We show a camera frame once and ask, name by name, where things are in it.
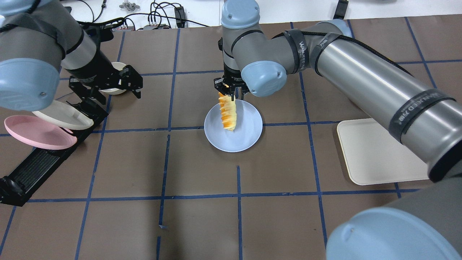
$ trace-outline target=round plate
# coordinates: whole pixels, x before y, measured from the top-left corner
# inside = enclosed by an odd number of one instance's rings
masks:
[[[77,138],[58,126],[33,116],[5,119],[5,128],[19,141],[42,149],[61,150],[73,146]]]
[[[93,125],[93,120],[73,106],[56,100],[53,100],[47,108],[32,113],[49,123],[67,129],[83,130]]]
[[[116,69],[123,70],[123,68],[126,66],[125,63],[122,62],[113,62],[111,63],[112,66]],[[125,89],[118,89],[118,88],[108,88],[108,89],[102,89],[101,92],[107,93],[109,95],[118,95],[124,93],[126,90]]]
[[[205,117],[204,131],[208,141],[216,148],[230,153],[241,152],[254,145],[263,130],[258,110],[250,103],[236,100],[237,122],[234,131],[223,128],[220,104],[216,104]]]

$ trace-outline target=white floor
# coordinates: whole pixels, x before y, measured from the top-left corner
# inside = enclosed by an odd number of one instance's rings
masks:
[[[95,17],[101,11],[103,0],[85,0],[93,9]],[[98,22],[124,17],[136,12],[149,12],[152,0],[130,0],[140,6],[134,12],[119,8],[123,0],[107,0],[107,8]],[[223,0],[175,0],[182,4],[187,18],[205,25],[220,25]],[[334,15],[338,0],[257,0],[261,10],[261,23],[329,20]],[[90,9],[77,0],[61,2],[72,7],[72,15],[79,21],[90,21]],[[165,8],[167,15],[174,17],[172,7]],[[439,14],[461,14],[462,0],[350,0],[346,19],[423,16]],[[136,28],[147,25],[146,15],[130,17]],[[198,25],[189,23],[189,27]]]

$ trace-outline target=orange and yellow bread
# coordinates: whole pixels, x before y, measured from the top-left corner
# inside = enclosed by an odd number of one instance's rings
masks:
[[[223,127],[229,131],[233,131],[236,127],[236,101],[231,101],[230,96],[224,96],[222,93],[218,92],[218,101],[220,104],[221,110],[221,121]]]

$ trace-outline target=blue joint cap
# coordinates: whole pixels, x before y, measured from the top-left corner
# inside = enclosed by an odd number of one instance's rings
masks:
[[[257,97],[273,94],[287,81],[286,69],[272,61],[253,62],[242,69],[241,76],[250,92]]]
[[[260,7],[254,0],[228,0],[221,11],[221,25],[229,29],[245,29],[260,21]]]
[[[49,106],[59,84],[52,65],[29,58],[0,62],[0,106],[12,110],[37,111]]]
[[[53,0],[41,0],[38,7],[44,6]],[[29,9],[34,0],[2,0],[0,1],[0,15],[11,16]]]
[[[343,35],[345,36],[348,36],[348,37],[351,37],[351,30],[350,30],[350,27],[347,25],[347,22],[345,22],[344,20],[342,19],[334,19],[334,20],[330,20],[330,21],[323,21],[323,22],[319,22],[317,24],[320,24],[320,23],[329,23],[329,24],[333,24],[335,25],[337,28],[339,28],[339,30],[342,32]]]
[[[405,211],[368,209],[337,227],[329,237],[327,259],[461,260],[432,226]]]

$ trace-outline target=pink plate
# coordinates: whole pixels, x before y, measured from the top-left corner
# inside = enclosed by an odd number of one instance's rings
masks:
[[[61,150],[73,146],[77,138],[58,126],[32,116],[11,116],[5,128],[19,141],[42,149]]]

